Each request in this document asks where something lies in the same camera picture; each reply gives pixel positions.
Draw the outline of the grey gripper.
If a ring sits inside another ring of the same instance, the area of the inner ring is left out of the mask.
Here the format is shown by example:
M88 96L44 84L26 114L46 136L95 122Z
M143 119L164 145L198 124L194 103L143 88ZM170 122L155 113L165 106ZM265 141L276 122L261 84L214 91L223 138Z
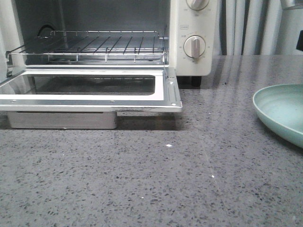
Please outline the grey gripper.
M303 50L303 1L282 0L280 51Z

